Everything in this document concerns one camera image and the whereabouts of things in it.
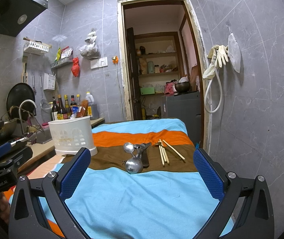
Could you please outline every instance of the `hanging strainer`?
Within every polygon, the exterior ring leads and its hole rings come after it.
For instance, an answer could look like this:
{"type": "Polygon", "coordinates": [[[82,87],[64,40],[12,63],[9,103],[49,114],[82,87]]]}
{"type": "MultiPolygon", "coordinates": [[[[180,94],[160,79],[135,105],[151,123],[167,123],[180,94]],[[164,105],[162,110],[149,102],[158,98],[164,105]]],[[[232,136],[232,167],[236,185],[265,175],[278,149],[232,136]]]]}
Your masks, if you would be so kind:
{"type": "Polygon", "coordinates": [[[40,87],[41,87],[41,95],[42,95],[42,100],[41,100],[41,109],[45,113],[51,113],[52,109],[51,106],[48,104],[48,101],[43,98],[43,91],[42,91],[42,76],[40,76],[40,87]]]}

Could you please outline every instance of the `wooden shelf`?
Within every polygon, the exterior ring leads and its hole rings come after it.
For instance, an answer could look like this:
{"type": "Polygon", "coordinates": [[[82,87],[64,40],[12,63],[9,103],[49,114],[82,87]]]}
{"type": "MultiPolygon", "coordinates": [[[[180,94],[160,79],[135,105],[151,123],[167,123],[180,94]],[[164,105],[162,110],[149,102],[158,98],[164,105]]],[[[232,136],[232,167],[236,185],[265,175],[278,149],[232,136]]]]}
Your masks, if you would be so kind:
{"type": "Polygon", "coordinates": [[[176,57],[177,53],[158,53],[158,54],[147,54],[147,55],[141,55],[137,56],[137,58],[158,58],[158,57],[176,57]]]}
{"type": "Polygon", "coordinates": [[[147,95],[164,95],[164,93],[161,92],[161,93],[141,94],[141,96],[147,96],[147,95]]]}
{"type": "Polygon", "coordinates": [[[169,74],[179,74],[179,72],[173,71],[173,72],[147,73],[147,74],[140,74],[139,77],[160,76],[160,75],[169,75],[169,74]]]}

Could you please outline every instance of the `range hood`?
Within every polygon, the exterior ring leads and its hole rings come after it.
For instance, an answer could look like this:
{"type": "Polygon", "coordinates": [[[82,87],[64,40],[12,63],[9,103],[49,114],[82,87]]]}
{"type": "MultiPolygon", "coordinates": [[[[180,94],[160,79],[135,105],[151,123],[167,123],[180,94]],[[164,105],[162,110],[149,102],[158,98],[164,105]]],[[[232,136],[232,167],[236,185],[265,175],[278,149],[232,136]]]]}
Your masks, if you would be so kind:
{"type": "Polygon", "coordinates": [[[0,0],[0,34],[16,37],[48,8],[48,0],[0,0]]]}

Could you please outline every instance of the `shower hose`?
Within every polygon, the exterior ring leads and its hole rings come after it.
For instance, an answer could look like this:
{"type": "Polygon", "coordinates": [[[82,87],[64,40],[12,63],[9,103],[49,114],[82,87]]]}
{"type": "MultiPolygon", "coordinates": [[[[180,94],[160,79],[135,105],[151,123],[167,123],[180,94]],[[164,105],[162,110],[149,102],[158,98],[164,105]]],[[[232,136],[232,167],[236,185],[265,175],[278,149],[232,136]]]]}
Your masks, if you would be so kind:
{"type": "Polygon", "coordinates": [[[219,87],[220,87],[220,102],[217,105],[216,109],[214,109],[212,111],[209,109],[209,106],[207,105],[207,95],[208,95],[208,92],[209,92],[209,90],[211,88],[211,85],[212,85],[212,81],[213,81],[213,78],[212,78],[210,80],[210,82],[208,83],[208,86],[207,86],[207,89],[206,89],[206,92],[205,92],[205,97],[204,97],[204,108],[210,114],[215,113],[220,108],[220,106],[222,104],[222,96],[223,96],[222,84],[221,84],[221,80],[220,80],[220,77],[219,77],[219,73],[217,71],[217,63],[218,63],[218,61],[216,59],[216,57],[217,57],[216,55],[217,55],[217,50],[215,50],[215,54],[214,54],[213,59],[214,59],[214,71],[215,71],[216,78],[217,78],[217,81],[218,81],[219,87]]]}

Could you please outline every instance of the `wall switch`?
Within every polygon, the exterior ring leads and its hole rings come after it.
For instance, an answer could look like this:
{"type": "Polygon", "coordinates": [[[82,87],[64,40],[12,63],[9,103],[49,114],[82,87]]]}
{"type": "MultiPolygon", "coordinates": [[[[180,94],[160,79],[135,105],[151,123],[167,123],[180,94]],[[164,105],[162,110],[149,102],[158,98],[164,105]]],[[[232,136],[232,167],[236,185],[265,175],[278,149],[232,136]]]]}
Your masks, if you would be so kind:
{"type": "Polygon", "coordinates": [[[99,68],[99,59],[91,60],[91,69],[99,68]]]}
{"type": "Polygon", "coordinates": [[[99,59],[99,67],[106,67],[107,66],[107,57],[103,57],[99,59]]]}

